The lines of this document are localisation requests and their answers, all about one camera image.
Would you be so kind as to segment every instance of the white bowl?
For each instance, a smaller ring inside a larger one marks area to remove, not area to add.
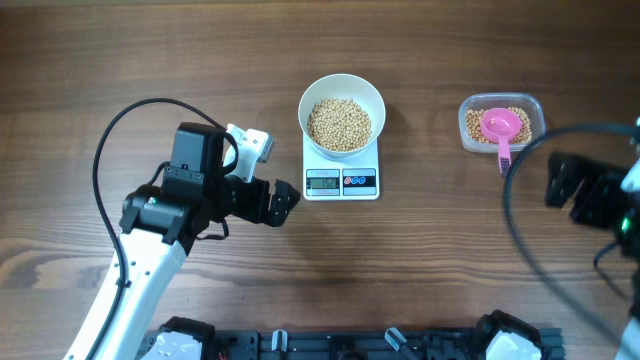
[[[365,146],[356,150],[342,152],[326,149],[311,140],[307,127],[309,116],[314,106],[324,99],[353,99],[369,115],[371,119],[371,136]],[[304,136],[310,140],[313,147],[318,151],[334,158],[357,154],[374,142],[382,132],[385,117],[384,101],[378,90],[367,80],[349,74],[329,75],[314,82],[304,92],[298,106],[298,121]]]

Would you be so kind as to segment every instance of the scale display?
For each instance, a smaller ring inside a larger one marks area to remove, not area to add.
[[[335,189],[338,185],[337,179],[309,179],[312,189]]]

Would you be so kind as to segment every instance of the green light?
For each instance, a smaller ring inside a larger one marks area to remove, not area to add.
[[[629,221],[629,218],[624,218],[624,220],[622,220],[622,232],[626,232],[629,229],[629,226],[631,226],[631,221]]]

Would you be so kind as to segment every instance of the spoon handle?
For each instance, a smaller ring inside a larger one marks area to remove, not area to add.
[[[509,150],[509,140],[500,138],[498,141],[498,167],[503,177],[507,176],[507,172],[511,167],[511,151]]]

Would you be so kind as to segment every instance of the white kitchen scale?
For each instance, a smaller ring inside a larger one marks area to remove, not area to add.
[[[303,136],[304,197],[310,201],[375,200],[380,196],[378,140],[361,152],[333,158]]]

